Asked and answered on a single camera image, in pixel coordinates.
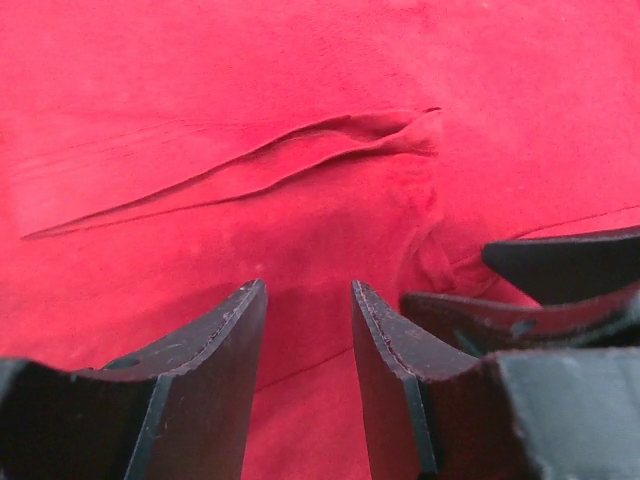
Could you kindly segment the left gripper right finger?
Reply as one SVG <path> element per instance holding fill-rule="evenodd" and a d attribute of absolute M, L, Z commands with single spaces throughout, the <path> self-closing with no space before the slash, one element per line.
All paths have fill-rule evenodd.
<path fill-rule="evenodd" d="M 461 350 L 352 285 L 376 479 L 635 479 L 639 344 Z"/>

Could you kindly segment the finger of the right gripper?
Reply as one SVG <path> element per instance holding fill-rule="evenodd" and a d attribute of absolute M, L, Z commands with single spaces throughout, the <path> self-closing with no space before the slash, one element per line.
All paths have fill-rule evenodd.
<path fill-rule="evenodd" d="M 408 293 L 401 314 L 461 350 L 627 347 L 639 344 L 639 284 L 545 307 Z"/>
<path fill-rule="evenodd" d="M 482 261 L 542 305 L 578 302 L 639 281 L 639 228 L 492 242 Z"/>

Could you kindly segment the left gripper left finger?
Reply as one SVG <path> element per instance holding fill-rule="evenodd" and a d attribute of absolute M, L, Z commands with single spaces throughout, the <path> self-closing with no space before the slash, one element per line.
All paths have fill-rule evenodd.
<path fill-rule="evenodd" d="M 101 369 L 1 363 L 5 479 L 237 479 L 266 320 L 264 282 Z"/>

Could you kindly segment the dark red t shirt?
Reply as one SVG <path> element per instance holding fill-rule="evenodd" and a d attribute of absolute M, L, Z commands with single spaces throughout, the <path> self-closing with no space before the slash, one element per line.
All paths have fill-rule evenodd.
<path fill-rule="evenodd" d="M 99 367 L 269 292 L 242 475 L 366 479 L 350 284 L 525 303 L 639 220 L 635 1 L 5 1 L 1 352 Z"/>

